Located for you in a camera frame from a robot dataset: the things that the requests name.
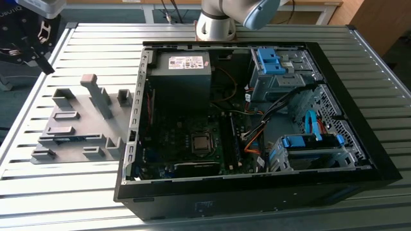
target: power supply label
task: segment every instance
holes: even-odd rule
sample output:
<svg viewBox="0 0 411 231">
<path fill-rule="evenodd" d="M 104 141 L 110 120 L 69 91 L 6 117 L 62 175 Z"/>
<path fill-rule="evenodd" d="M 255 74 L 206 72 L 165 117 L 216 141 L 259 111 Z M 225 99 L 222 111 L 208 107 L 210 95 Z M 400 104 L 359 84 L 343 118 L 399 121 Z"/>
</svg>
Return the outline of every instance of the power supply label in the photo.
<svg viewBox="0 0 411 231">
<path fill-rule="evenodd" d="M 202 56 L 169 57 L 168 69 L 202 69 Z"/>
</svg>

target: sticker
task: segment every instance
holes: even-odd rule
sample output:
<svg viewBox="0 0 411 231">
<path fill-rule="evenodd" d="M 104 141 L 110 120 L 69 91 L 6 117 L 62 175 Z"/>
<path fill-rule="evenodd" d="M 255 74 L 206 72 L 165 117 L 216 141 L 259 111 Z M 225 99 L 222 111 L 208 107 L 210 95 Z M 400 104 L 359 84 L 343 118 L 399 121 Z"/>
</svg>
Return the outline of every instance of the sticker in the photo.
<svg viewBox="0 0 411 231">
<path fill-rule="evenodd" d="M 202 56 L 169 57 L 168 69 L 202 69 Z"/>
<path fill-rule="evenodd" d="M 250 94 L 245 94 L 245 101 L 250 102 Z"/>
<path fill-rule="evenodd" d="M 257 164 L 261 166 L 261 167 L 264 167 L 264 165 L 265 165 L 265 161 L 263 160 L 263 158 L 261 157 L 257 157 L 257 159 L 256 159 L 257 161 Z"/>
<path fill-rule="evenodd" d="M 292 63 L 291 62 L 281 63 L 281 66 L 283 67 L 292 67 Z"/>
</svg>

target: cable connector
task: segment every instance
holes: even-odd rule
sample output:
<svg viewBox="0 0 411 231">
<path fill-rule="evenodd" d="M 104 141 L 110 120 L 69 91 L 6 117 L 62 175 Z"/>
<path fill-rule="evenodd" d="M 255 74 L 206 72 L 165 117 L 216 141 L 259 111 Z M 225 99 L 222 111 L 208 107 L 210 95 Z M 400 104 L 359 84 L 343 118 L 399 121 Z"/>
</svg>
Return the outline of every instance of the cable connector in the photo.
<svg viewBox="0 0 411 231">
<path fill-rule="evenodd" d="M 165 13 L 165 18 L 166 18 L 168 23 L 170 24 L 172 18 L 170 18 L 170 15 L 168 14 L 168 12 Z"/>
</svg>

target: wooden cabinet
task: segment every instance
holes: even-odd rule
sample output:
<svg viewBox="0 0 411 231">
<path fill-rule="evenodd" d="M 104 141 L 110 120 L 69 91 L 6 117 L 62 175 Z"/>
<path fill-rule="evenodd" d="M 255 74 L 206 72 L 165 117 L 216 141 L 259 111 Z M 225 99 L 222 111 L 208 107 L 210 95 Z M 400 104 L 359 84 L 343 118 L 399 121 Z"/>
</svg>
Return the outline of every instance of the wooden cabinet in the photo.
<svg viewBox="0 0 411 231">
<path fill-rule="evenodd" d="M 380 56 L 411 28 L 411 0 L 344 0 L 329 25 L 352 24 Z"/>
</svg>

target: label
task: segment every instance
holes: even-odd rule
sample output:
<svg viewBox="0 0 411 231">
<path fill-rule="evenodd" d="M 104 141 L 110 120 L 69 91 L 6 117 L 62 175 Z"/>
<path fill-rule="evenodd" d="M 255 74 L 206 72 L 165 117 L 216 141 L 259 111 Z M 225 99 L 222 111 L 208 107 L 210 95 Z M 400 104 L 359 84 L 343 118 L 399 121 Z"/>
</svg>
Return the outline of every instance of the label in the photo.
<svg viewBox="0 0 411 231">
<path fill-rule="evenodd" d="M 250 94 L 245 94 L 245 101 L 250 102 Z"/>
<path fill-rule="evenodd" d="M 292 63 L 291 62 L 281 63 L 281 66 L 283 67 L 292 67 Z"/>
<path fill-rule="evenodd" d="M 168 69 L 202 69 L 202 56 L 180 56 L 168 59 Z"/>
<path fill-rule="evenodd" d="M 257 161 L 257 164 L 261 166 L 261 167 L 264 167 L 264 164 L 265 164 L 265 161 L 263 160 L 263 158 L 261 157 L 257 157 L 257 159 L 256 159 Z"/>
<path fill-rule="evenodd" d="M 4 11 L 0 13 L 0 17 L 4 17 L 17 11 L 21 11 L 22 10 L 22 7 L 21 6 L 16 6 L 13 9 L 8 10 L 8 11 Z"/>
</svg>

